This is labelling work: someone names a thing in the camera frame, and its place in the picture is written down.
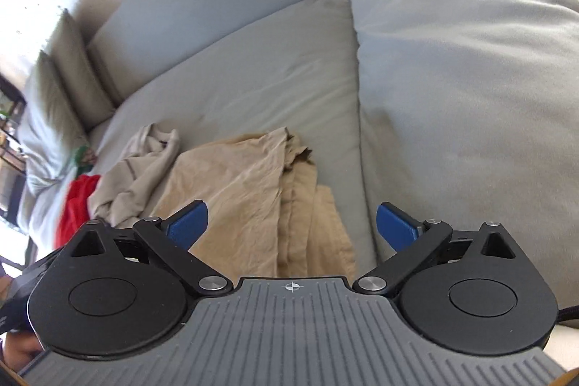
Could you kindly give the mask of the person's left hand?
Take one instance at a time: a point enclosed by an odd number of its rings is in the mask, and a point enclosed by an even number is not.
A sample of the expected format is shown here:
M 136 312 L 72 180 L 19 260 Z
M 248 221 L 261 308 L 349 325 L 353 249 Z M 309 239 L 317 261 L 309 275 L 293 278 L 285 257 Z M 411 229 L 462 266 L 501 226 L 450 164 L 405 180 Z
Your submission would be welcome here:
M 25 301 L 9 298 L 13 278 L 1 272 L 1 318 L 7 318 L 6 336 L 1 341 L 1 361 L 19 372 L 44 351 L 26 320 Z

